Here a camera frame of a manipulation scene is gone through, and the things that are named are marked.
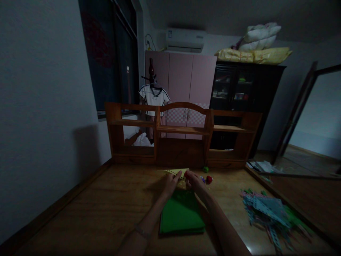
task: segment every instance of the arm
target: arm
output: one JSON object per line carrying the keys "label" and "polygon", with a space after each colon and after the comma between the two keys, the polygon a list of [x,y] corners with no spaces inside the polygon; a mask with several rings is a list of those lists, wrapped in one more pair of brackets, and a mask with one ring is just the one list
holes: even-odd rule
{"label": "arm", "polygon": [[215,198],[209,194],[206,185],[195,173],[187,171],[186,184],[205,204],[217,231],[224,255],[251,255],[236,230],[228,221]]}
{"label": "arm", "polygon": [[[167,175],[166,186],[161,193],[160,197],[156,201],[156,203],[152,206],[149,212],[144,216],[141,222],[138,224],[140,229],[142,229],[145,233],[151,234],[155,224],[157,223],[160,214],[163,210],[163,207],[166,205],[169,198],[171,198],[178,180],[181,176],[181,171],[178,172],[176,176],[173,174]],[[125,241],[122,242],[117,256],[119,255],[143,255],[148,245],[148,240],[143,237],[139,232],[134,229],[126,238]]]}

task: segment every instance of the bracelet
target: bracelet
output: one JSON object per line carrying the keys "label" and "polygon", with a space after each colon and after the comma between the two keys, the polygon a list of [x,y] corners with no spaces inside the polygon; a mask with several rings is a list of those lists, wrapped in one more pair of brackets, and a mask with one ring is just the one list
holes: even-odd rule
{"label": "bracelet", "polygon": [[150,239],[150,234],[144,232],[142,230],[142,228],[140,228],[137,224],[134,225],[135,226],[135,230],[141,235],[143,236],[143,238],[145,238],[146,240]]}

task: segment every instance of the dark wooden cabinet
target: dark wooden cabinet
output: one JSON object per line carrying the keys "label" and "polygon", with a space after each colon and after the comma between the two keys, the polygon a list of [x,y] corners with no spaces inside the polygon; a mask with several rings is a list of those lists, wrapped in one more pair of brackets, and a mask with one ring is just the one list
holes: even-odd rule
{"label": "dark wooden cabinet", "polygon": [[[253,158],[285,66],[217,62],[210,108],[263,113],[249,158]],[[239,117],[215,117],[215,124],[240,125]],[[237,134],[213,132],[212,149],[233,149]]]}

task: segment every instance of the hand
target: hand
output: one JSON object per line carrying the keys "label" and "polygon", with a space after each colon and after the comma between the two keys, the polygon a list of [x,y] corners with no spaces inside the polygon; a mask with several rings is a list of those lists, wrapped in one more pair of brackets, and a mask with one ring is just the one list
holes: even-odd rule
{"label": "hand", "polygon": [[182,171],[179,171],[176,176],[173,174],[168,174],[166,177],[166,185],[163,189],[162,194],[166,196],[167,200],[171,198],[177,183],[179,181],[179,178],[181,177]]}
{"label": "hand", "polygon": [[205,183],[203,183],[202,179],[197,174],[189,170],[186,171],[186,185],[188,188],[192,188],[200,200],[206,204],[209,191]]}

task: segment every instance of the pink wardrobe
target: pink wardrobe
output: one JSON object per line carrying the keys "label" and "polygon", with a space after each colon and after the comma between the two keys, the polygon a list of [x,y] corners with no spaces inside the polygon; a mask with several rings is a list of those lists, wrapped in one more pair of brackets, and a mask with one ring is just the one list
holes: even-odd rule
{"label": "pink wardrobe", "polygon": [[[216,56],[146,51],[146,76],[149,58],[153,58],[157,83],[167,91],[170,103],[191,102],[209,108]],[[168,110],[166,118],[168,126],[204,127],[205,123],[204,115],[186,108]],[[167,133],[167,138],[201,139],[201,135]]]}

